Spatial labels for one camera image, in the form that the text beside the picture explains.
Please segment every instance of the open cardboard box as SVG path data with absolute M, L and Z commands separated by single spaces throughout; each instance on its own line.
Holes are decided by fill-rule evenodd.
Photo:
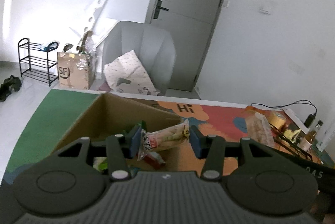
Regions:
M 106 137 L 122 133 L 123 130 L 130 131 L 142 120 L 146 122 L 148 132 L 162 130 L 183 122 L 183 119 L 176 114 L 111 93 L 105 93 L 98 96 L 91 106 L 76 120 L 58 142 L 54 151 L 83 136 L 90 137 L 93 142 L 105 140 Z M 179 148 L 162 152 L 169 169 L 177 169 L 178 155 Z M 129 165 L 137 166 L 144 170 L 152 170 L 151 166 L 143 161 L 137 161 L 135 158 L 129 161 Z
M 57 52 L 59 86 L 88 90 L 95 78 L 95 56 Z

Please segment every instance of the gray armchair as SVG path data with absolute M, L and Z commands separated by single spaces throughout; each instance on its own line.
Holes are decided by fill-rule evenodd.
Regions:
M 175 65 L 170 33 L 143 23 L 120 21 L 104 40 L 102 66 L 134 50 L 154 86 L 164 95 Z

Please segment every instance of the plastic bag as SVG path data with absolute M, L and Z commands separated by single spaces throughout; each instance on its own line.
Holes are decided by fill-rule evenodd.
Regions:
M 46 42 L 46 43 L 39 45 L 39 49 L 41 51 L 47 51 L 49 49 L 56 49 L 58 45 L 59 45 L 58 41 Z
M 142 160 L 148 152 L 177 147 L 188 140 L 189 137 L 190 129 L 188 119 L 181 124 L 153 133 L 146 133 L 142 130 L 138 160 Z
M 274 147 L 274 140 L 266 117 L 258 112 L 246 118 L 248 136 L 255 141 Z

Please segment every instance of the glass bottle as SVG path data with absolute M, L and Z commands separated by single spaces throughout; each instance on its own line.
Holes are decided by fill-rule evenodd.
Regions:
M 316 126 L 305 135 L 305 137 L 301 140 L 301 142 L 298 145 L 302 150 L 304 151 L 309 150 L 309 148 L 311 147 L 311 145 L 315 140 L 316 134 L 318 133 L 322 125 L 323 122 L 319 120 Z

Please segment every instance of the green rug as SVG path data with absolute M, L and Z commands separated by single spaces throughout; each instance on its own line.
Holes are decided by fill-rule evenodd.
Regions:
M 6 172 L 47 157 L 76 119 L 98 95 L 51 90 L 23 130 Z

